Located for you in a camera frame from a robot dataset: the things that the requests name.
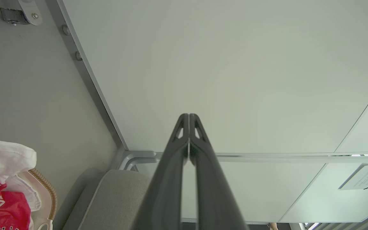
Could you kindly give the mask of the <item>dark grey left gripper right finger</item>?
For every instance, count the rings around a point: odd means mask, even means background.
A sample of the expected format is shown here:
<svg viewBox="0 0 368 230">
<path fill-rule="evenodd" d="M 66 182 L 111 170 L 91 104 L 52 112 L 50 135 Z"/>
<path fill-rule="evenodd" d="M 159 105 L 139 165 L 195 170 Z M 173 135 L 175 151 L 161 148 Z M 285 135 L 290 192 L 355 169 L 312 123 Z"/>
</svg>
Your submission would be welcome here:
<svg viewBox="0 0 368 230">
<path fill-rule="evenodd" d="M 196 170 L 198 229 L 246 230 L 224 172 L 196 114 L 189 116 L 189 158 Z"/>
</svg>

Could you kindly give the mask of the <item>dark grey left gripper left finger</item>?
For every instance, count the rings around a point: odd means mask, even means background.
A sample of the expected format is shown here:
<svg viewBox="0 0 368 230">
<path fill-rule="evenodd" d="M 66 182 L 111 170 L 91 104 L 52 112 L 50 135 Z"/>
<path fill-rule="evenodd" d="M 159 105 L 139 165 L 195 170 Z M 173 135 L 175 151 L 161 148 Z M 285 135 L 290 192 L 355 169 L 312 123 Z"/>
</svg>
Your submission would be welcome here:
<svg viewBox="0 0 368 230">
<path fill-rule="evenodd" d="M 189 114 L 181 114 L 143 198 L 133 230 L 181 229 L 182 175 L 188 142 Z"/>
</svg>

